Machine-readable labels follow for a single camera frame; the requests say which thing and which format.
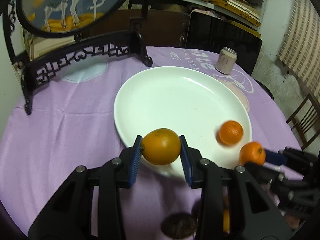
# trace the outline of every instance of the wooden chair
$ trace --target wooden chair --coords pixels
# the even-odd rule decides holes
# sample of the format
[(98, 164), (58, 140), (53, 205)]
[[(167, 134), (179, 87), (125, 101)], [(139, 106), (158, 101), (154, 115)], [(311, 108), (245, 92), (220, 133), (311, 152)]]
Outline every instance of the wooden chair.
[[(298, 112), (302, 109), (302, 107), (305, 105), (307, 101), (311, 102), (311, 107), (307, 111), (307, 113), (304, 115), (304, 117), (301, 119), (301, 121), (297, 120), (296, 116)], [(307, 148), (319, 135), (320, 135), (320, 128), (319, 130), (312, 136), (310, 140), (307, 141), (305, 134), (312, 128), (316, 122), (320, 118), (320, 106), (319, 103), (312, 97), (311, 94), (308, 94), (307, 97), (303, 100), (301, 105), (297, 108), (297, 110), (289, 117), (287, 120), (287, 123), (292, 121), (293, 127), (291, 128), (297, 129), (297, 132), (302, 140), (302, 151)]]

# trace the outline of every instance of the checkered curtain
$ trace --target checkered curtain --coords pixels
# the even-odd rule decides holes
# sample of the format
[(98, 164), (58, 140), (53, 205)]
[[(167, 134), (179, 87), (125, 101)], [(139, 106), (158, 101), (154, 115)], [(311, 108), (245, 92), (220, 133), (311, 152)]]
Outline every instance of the checkered curtain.
[(320, 102), (320, 17), (310, 0), (294, 0), (288, 31), (278, 58), (310, 88)]

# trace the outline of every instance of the pink cloth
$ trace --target pink cloth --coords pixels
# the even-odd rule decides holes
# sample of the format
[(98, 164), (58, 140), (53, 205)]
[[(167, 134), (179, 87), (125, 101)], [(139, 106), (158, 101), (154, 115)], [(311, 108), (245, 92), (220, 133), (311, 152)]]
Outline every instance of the pink cloth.
[[(300, 148), (280, 109), (238, 65), (230, 77), (214, 69), (218, 55), (212, 52), (149, 47), (148, 54), (153, 67), (193, 68), (241, 91), (250, 108), (253, 140), (265, 148)], [(108, 68), (100, 75), (81, 83), (51, 81), (35, 94), (30, 116), (21, 100), (9, 117), (0, 145), (0, 199), (25, 234), (76, 166), (102, 166), (124, 147), (114, 125), (114, 100), (121, 85), (147, 67), (135, 56), (103, 59)], [(162, 220), (191, 212), (200, 194), (141, 165), (133, 188), (121, 190), (127, 239), (168, 239), (160, 231)]]

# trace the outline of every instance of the can lid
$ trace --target can lid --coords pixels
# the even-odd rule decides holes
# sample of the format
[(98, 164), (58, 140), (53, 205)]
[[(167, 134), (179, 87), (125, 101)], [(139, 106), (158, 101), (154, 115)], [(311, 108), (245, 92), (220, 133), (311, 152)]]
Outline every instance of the can lid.
[(233, 49), (230, 49), (230, 48), (227, 48), (227, 47), (223, 47), (226, 51), (229, 51), (229, 52), (231, 52), (231, 53), (233, 53), (233, 54), (238, 54), (238, 53), (236, 53)]

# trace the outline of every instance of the wall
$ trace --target wall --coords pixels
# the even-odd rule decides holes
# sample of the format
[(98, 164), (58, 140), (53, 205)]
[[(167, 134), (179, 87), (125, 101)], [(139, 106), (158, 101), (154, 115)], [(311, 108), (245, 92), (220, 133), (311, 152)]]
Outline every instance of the wall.
[[(260, 28), (263, 45), (252, 73), (254, 79), (270, 89), (274, 95), (274, 101), (286, 118), (297, 109), (309, 93), (309, 89), (301, 80), (277, 59), (278, 50), (291, 17), (292, 3), (293, 0), (267, 0)], [(306, 151), (318, 154), (319, 148), (320, 138), (315, 140)]]
[[(18, 26), (12, 34), (12, 40), (16, 52), (21, 52), (22, 42)], [(4, 42), (2, 16), (0, 17), (0, 59), (0, 138), (2, 138), (8, 116), (16, 105), (18, 98), (22, 96), (21, 87), (13, 71)]]

